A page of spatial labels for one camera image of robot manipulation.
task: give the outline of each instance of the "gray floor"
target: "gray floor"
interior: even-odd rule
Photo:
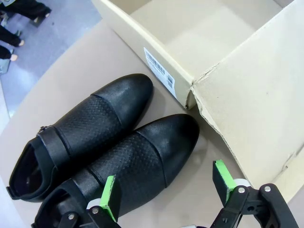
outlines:
[[[90,0],[40,1],[48,5],[52,13],[38,28],[28,18],[17,14],[7,25],[13,33],[22,30],[21,38],[25,40],[24,46],[15,48],[17,61],[11,62],[9,71],[0,77],[11,117],[49,67],[101,20]]]

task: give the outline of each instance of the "boot toe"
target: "boot toe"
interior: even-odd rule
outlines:
[[[132,74],[119,78],[93,95],[111,104],[124,128],[133,126],[141,116],[153,91],[150,78],[143,74]]]
[[[200,133],[195,119],[176,114],[137,130],[153,144],[162,161],[166,185],[170,185],[191,155]]]

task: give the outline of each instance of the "metal screw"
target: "metal screw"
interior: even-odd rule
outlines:
[[[39,133],[41,133],[41,132],[45,131],[46,129],[47,129],[47,127],[46,127],[46,126],[42,126],[42,127],[40,127]]]
[[[244,188],[239,188],[239,189],[238,189],[238,192],[239,192],[239,193],[244,193],[244,192],[245,192],[245,189],[244,189]]]
[[[92,209],[92,213],[93,213],[93,214],[97,214],[98,211],[99,211],[98,208],[93,208],[93,209]]]
[[[68,219],[69,219],[69,220],[72,220],[74,217],[75,217],[74,214],[69,214],[69,215],[68,215]]]
[[[264,190],[265,190],[266,192],[270,192],[270,191],[271,191],[271,188],[270,188],[269,186],[266,186],[266,187],[264,188]]]

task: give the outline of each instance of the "beige table surface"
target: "beige table surface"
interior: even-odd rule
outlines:
[[[146,205],[119,218],[123,228],[178,228],[196,224],[210,226],[222,205],[212,182],[212,161],[223,159],[234,178],[242,178],[225,143],[199,116],[197,108],[185,111],[157,81],[149,68],[102,21],[76,42],[45,73],[25,98],[0,137],[0,175],[8,184],[10,174],[26,142],[41,126],[53,124],[90,93],[123,75],[144,73],[154,84],[151,105],[139,125],[176,113],[189,113],[199,122],[201,133],[193,154],[174,182]],[[290,207],[303,227],[298,194]],[[14,201],[27,226],[39,203]],[[239,227],[259,227],[253,217]]]

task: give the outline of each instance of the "barcode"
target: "barcode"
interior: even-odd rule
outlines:
[[[149,53],[146,52],[146,54],[147,54],[148,58],[150,59],[150,61],[157,67],[157,69],[159,71],[161,71],[161,73],[163,75],[165,75],[165,70],[161,67],[161,65],[159,65]]]
[[[172,88],[173,78],[170,75],[167,75],[168,85]]]

